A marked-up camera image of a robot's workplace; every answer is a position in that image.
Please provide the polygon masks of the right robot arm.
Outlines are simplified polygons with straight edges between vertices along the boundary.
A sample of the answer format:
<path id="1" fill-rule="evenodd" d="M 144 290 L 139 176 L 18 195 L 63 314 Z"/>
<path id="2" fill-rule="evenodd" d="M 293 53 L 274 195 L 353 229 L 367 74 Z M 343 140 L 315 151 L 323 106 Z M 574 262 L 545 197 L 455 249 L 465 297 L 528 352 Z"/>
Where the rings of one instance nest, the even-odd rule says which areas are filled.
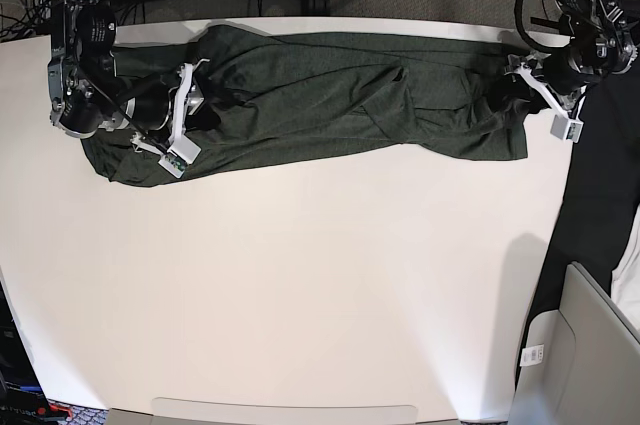
<path id="1" fill-rule="evenodd" d="M 177 70 L 122 76 L 113 54 L 118 0 L 50 0 L 50 119 L 68 135 L 88 139 L 98 130 L 133 130 L 165 140 L 179 117 L 173 101 Z"/>

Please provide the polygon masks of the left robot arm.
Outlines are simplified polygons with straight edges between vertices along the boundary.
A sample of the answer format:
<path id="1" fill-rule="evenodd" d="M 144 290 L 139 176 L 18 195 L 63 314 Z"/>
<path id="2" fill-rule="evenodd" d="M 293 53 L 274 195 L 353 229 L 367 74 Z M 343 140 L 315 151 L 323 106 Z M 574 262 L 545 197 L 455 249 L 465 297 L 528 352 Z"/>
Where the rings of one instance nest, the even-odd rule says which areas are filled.
<path id="1" fill-rule="evenodd" d="M 506 72 L 520 76 L 556 115 L 573 120 L 593 88 L 631 69 L 638 49 L 618 0 L 554 1 L 569 43 L 553 47 L 535 40 L 524 25 L 524 0 L 515 0 L 516 31 L 531 53 L 511 57 Z"/>

